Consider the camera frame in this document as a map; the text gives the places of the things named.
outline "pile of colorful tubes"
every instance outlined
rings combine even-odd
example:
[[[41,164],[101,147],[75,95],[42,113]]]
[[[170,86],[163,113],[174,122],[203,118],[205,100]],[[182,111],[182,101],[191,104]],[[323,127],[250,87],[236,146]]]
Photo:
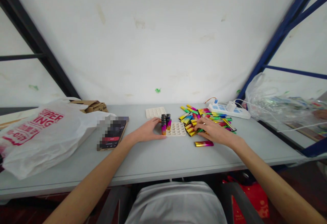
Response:
[[[201,117],[208,117],[223,128],[236,134],[236,129],[231,124],[232,118],[228,118],[226,114],[212,113],[208,108],[196,109],[190,105],[186,106],[187,108],[181,106],[181,109],[185,111],[185,114],[179,117],[179,120],[184,123],[185,130],[189,136],[192,137],[199,132],[205,132],[203,129],[197,131],[194,130],[197,120]]]

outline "chair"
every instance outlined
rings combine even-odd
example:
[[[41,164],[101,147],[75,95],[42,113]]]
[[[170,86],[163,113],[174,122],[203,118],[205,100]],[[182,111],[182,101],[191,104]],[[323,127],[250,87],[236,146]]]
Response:
[[[131,190],[125,186],[116,186],[110,190],[108,198],[102,208],[97,224],[108,224],[112,222],[117,204],[119,205],[118,223],[124,224],[131,209]],[[232,196],[234,196],[241,212],[247,223],[263,224],[264,222],[257,211],[243,192],[242,188],[235,182],[219,185],[219,198],[227,219],[228,224],[234,224],[234,215],[232,207]]]

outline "white egg tray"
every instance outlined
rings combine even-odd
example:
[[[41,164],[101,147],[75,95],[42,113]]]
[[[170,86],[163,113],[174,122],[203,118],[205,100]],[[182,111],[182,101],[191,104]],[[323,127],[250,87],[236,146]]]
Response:
[[[167,137],[185,136],[186,131],[183,123],[171,123],[170,130],[166,130]]]
[[[166,111],[163,107],[150,108],[145,110],[145,115],[147,119],[159,117],[161,118],[162,114],[166,114]]]

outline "blue metal pole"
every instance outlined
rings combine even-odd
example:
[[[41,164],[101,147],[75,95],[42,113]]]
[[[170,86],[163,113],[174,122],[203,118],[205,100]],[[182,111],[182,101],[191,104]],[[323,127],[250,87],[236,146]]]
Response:
[[[316,77],[316,78],[321,78],[321,79],[327,79],[327,75],[324,75],[324,74],[293,70],[293,69],[288,69],[288,68],[283,68],[283,67],[276,67],[276,66],[271,66],[271,65],[263,65],[262,67],[263,68],[274,69],[274,70],[278,70],[278,71],[291,72],[291,73],[304,75],[304,76],[311,76],[311,77]]]
[[[277,28],[274,36],[272,37],[271,41],[269,42],[267,48],[263,52],[262,56],[260,57],[258,63],[256,64],[255,68],[253,69],[252,73],[250,74],[248,80],[244,84],[241,92],[237,96],[238,99],[244,99],[245,90],[252,79],[259,73],[264,70],[262,66],[264,64],[268,64],[276,51],[278,50],[279,46],[282,44],[283,40],[286,37],[285,29],[288,25],[299,15],[301,12],[306,8],[310,0],[294,0],[293,4],[291,5],[290,9],[286,13],[284,20],[281,22],[279,27]]]
[[[317,0],[312,4],[307,10],[301,13],[289,26],[285,29],[285,33],[288,34],[295,26],[305,20],[310,14],[316,11],[320,6],[322,6],[327,0]]]
[[[313,158],[327,152],[327,138],[322,139],[315,144],[300,151],[304,156]]]

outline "white shirt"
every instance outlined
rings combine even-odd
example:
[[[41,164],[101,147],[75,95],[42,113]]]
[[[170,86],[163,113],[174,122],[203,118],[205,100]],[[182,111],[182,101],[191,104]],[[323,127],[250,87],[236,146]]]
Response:
[[[130,223],[227,224],[220,201],[204,182],[167,182],[143,188],[128,215]]]

